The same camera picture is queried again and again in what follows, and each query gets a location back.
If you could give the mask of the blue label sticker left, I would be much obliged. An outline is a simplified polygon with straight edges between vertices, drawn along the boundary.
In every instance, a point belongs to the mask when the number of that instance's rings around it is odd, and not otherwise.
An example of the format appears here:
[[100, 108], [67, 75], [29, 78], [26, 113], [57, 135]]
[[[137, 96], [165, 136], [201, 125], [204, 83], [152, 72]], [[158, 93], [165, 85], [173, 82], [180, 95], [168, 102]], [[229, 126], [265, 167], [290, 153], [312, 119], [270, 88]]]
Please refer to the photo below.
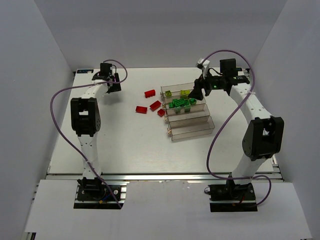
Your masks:
[[93, 69], [78, 69], [76, 71], [77, 74], [92, 74], [93, 72]]

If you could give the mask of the aluminium table edge rail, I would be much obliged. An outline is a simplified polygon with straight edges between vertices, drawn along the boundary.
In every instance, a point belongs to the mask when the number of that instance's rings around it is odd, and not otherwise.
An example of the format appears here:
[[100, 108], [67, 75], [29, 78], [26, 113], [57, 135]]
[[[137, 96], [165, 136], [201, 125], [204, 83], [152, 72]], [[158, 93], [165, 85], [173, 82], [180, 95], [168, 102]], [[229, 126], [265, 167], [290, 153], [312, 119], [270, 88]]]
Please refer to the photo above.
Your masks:
[[[78, 180], [79, 174], [48, 174], [46, 180]], [[104, 174], [106, 181], [210, 181], [219, 180], [210, 174]]]

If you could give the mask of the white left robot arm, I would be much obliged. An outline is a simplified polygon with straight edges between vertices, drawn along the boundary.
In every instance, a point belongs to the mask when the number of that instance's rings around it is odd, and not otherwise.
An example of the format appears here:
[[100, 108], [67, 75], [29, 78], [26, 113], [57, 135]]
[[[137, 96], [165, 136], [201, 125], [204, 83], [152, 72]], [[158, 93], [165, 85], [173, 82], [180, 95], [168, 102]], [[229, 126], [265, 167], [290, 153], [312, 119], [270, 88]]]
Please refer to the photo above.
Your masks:
[[106, 185], [102, 180], [102, 169], [98, 159], [97, 138], [101, 129], [99, 101], [105, 94], [119, 92], [121, 81], [117, 66], [121, 63], [108, 59], [100, 63], [100, 68], [91, 79], [91, 84], [80, 96], [70, 101], [71, 127], [80, 143], [83, 160], [82, 179], [78, 180], [83, 191], [95, 197], [102, 195]]

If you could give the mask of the green eight-stud lego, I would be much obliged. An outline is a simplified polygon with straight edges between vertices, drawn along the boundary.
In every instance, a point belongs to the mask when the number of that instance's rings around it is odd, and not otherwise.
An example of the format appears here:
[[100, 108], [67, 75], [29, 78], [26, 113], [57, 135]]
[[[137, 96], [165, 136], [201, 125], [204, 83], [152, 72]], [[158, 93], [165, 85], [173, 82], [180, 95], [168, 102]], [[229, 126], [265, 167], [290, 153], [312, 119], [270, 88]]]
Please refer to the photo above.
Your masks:
[[174, 99], [173, 101], [168, 103], [169, 108], [176, 108], [176, 100]]

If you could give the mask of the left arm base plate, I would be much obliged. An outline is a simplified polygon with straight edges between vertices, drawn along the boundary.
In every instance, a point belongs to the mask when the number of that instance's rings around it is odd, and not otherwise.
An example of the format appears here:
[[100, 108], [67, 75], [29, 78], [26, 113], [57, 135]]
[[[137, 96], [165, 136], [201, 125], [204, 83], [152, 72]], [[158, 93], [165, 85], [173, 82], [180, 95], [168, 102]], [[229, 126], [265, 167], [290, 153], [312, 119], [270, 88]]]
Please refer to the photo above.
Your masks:
[[[126, 198], [127, 186], [125, 184], [110, 184], [109, 187], [122, 207]], [[81, 210], [120, 210], [121, 208], [112, 194], [105, 186], [98, 189], [94, 185], [89, 185], [87, 188], [78, 185], [73, 208]]]

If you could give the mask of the red small square lego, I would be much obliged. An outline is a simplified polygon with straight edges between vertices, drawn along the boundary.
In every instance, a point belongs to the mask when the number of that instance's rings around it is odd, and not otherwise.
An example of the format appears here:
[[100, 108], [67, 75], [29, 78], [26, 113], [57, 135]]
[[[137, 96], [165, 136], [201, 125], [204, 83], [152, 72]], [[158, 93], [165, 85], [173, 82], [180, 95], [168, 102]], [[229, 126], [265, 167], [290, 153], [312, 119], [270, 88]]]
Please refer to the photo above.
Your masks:
[[166, 111], [162, 108], [157, 111], [158, 116], [163, 117], [166, 114]]

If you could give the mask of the red lego brick far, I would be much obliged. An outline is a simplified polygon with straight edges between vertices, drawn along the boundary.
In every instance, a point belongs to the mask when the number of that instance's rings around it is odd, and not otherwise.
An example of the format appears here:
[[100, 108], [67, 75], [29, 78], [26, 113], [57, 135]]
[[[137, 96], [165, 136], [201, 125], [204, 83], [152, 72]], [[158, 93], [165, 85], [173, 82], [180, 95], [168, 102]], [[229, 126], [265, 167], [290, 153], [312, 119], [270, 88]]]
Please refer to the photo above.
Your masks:
[[156, 95], [156, 91], [154, 89], [148, 90], [144, 92], [145, 98], [154, 97]]

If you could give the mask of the clear bin nearest front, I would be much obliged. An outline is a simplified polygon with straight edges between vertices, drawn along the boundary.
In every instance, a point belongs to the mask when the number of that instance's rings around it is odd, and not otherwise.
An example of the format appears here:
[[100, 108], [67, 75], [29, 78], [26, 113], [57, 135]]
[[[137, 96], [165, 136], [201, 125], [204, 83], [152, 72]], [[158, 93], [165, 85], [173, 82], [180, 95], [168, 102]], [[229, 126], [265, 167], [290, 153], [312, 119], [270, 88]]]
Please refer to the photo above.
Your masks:
[[210, 135], [215, 129], [211, 116], [188, 118], [183, 120], [169, 121], [167, 134], [172, 141], [180, 141]]

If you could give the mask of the lime green square lego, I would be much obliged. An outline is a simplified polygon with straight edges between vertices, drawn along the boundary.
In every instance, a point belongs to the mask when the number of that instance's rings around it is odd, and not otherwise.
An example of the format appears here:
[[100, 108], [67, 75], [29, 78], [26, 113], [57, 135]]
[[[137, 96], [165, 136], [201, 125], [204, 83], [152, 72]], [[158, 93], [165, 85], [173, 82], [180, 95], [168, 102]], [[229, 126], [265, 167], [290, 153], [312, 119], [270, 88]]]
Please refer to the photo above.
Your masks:
[[172, 97], [172, 92], [170, 90], [165, 91], [165, 97], [166, 98], [171, 98]]

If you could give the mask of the clear bin farthest back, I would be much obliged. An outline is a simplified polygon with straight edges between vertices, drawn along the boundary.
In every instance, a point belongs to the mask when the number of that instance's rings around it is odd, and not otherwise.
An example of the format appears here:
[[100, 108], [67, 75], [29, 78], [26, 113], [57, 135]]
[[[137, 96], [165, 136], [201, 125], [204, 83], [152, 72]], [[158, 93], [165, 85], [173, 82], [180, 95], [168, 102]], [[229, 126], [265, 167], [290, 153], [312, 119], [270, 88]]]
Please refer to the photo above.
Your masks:
[[[167, 85], [167, 86], [161, 86], [160, 87], [160, 98], [162, 100], [167, 99], [174, 99], [174, 98], [180, 98], [180, 91], [181, 90], [189, 90], [192, 91], [194, 89], [194, 83], [182, 83], [182, 84], [175, 84], [175, 85]], [[166, 92], [170, 91], [171, 96], [166, 96]]]

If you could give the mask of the red lego brick left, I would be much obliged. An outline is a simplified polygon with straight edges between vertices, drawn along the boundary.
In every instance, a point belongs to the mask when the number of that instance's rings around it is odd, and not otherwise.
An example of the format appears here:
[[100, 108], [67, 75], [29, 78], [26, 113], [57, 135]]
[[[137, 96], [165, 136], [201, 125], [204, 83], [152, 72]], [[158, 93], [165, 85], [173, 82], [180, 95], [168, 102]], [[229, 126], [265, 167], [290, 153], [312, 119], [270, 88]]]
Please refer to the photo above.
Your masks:
[[148, 108], [144, 106], [136, 106], [135, 108], [135, 112], [139, 114], [146, 114], [147, 111], [148, 111]]

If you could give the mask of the green tall lego block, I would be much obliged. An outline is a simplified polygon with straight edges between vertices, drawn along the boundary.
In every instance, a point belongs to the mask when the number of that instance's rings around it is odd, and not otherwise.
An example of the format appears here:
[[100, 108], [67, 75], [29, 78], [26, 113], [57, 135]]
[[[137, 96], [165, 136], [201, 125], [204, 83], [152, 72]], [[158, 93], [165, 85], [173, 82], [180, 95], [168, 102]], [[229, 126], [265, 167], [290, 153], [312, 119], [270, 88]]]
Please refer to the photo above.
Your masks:
[[190, 99], [189, 99], [189, 104], [190, 104], [190, 105], [193, 106], [193, 105], [195, 105], [196, 103], [197, 103], [197, 100], [196, 100], [195, 98], [190, 98]]

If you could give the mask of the lime green long lego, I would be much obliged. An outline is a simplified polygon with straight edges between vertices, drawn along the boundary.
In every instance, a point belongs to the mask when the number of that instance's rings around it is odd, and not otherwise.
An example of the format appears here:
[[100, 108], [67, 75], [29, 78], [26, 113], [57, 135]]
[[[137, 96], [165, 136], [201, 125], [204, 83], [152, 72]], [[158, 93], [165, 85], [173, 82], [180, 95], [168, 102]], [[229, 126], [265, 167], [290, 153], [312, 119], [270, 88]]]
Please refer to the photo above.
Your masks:
[[184, 98], [184, 99], [188, 98], [189, 94], [190, 94], [190, 90], [189, 89], [180, 90], [180, 93], [179, 93], [180, 98]]

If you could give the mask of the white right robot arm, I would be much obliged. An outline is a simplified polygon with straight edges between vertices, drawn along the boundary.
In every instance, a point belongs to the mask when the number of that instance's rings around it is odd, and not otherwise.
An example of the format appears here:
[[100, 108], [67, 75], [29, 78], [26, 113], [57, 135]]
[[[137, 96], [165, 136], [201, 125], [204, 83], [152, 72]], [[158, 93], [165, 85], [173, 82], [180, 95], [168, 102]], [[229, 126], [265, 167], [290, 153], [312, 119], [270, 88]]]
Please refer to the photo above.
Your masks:
[[197, 62], [201, 76], [194, 82], [196, 98], [202, 100], [211, 91], [223, 90], [237, 103], [248, 127], [242, 139], [243, 156], [228, 180], [236, 186], [251, 183], [260, 166], [281, 149], [284, 120], [267, 111], [253, 92], [253, 82], [240, 75], [234, 58], [220, 61], [220, 75], [210, 73], [210, 62], [203, 58]]

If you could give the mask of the green lego with slope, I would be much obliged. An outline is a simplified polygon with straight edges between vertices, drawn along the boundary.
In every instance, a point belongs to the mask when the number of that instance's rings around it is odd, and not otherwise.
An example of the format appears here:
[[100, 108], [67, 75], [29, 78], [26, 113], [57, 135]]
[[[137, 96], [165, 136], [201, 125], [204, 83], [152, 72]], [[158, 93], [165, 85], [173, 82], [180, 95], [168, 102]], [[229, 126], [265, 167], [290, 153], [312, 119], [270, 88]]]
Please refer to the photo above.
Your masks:
[[188, 106], [190, 104], [189, 101], [184, 98], [175, 99], [173, 103], [175, 108]]

